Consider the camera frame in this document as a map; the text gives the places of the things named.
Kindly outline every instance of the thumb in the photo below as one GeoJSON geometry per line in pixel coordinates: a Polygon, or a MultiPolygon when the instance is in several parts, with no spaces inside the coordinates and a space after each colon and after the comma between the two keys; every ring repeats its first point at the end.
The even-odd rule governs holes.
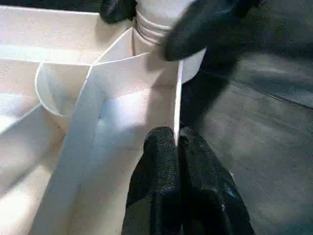
{"type": "Polygon", "coordinates": [[[184,59],[204,49],[217,33],[238,23],[256,1],[196,0],[165,38],[165,59],[184,59]]]}

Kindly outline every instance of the white cylindrical part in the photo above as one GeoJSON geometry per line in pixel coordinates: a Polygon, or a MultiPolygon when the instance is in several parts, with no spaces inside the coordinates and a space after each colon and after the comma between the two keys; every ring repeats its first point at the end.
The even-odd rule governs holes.
{"type": "MultiPolygon", "coordinates": [[[[136,28],[138,33],[134,34],[136,54],[158,47],[193,1],[137,0],[136,28]]],[[[189,81],[197,74],[205,51],[206,49],[203,49],[183,60],[182,82],[189,81]]]]}
{"type": "Polygon", "coordinates": [[[172,27],[193,1],[137,0],[136,11],[154,24],[172,27]]]}
{"type": "Polygon", "coordinates": [[[37,70],[37,97],[64,132],[67,132],[88,70],[87,65],[58,64],[41,64],[37,70]]]}

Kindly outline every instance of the dark floor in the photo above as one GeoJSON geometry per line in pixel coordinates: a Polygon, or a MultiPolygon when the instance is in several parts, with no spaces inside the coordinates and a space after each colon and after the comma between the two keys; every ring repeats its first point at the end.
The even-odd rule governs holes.
{"type": "MultiPolygon", "coordinates": [[[[99,9],[94,0],[0,2],[99,9]]],[[[312,13],[310,0],[269,0],[209,42],[182,89],[181,125],[234,174],[258,235],[313,235],[312,13]]]]}

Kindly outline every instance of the black glove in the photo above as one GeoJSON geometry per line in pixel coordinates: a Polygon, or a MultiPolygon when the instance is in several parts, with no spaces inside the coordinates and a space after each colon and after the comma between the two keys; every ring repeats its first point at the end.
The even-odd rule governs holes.
{"type": "Polygon", "coordinates": [[[253,235],[230,173],[189,128],[179,159],[169,127],[152,130],[131,177],[123,235],[253,235]]]}
{"type": "Polygon", "coordinates": [[[255,234],[232,176],[188,127],[180,132],[179,159],[186,235],[255,234]]]}
{"type": "Polygon", "coordinates": [[[147,135],[129,186],[123,235],[177,235],[181,227],[179,161],[173,132],[147,135]]]}
{"type": "MultiPolygon", "coordinates": [[[[262,0],[196,0],[174,26],[163,42],[168,61],[183,59],[209,45],[212,32],[236,24],[250,8],[262,0]]],[[[101,18],[116,23],[135,16],[135,0],[103,0],[101,18]]]]}

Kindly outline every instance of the white plastic tube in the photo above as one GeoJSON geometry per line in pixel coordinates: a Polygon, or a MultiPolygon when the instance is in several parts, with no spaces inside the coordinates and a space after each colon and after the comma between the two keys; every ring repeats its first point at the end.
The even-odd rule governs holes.
{"type": "MultiPolygon", "coordinates": [[[[158,47],[193,0],[137,0],[137,41],[149,47],[158,47]]],[[[192,79],[198,72],[206,49],[184,59],[182,82],[192,79]]]]}

